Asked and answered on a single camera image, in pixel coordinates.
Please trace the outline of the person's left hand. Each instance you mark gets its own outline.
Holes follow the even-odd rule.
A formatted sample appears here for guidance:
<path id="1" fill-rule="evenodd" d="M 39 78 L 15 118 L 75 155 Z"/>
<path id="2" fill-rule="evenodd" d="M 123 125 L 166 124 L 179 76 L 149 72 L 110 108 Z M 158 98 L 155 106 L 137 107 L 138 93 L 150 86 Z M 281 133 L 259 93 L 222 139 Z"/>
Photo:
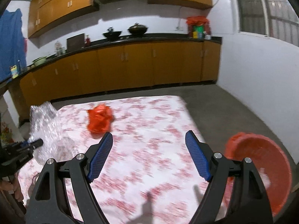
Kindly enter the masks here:
<path id="1" fill-rule="evenodd" d="M 24 199 L 17 175 L 15 175 L 14 179 L 11 182 L 1 180 L 0 189 L 1 191 L 14 191 L 15 199 L 18 202 L 22 202 Z"/>

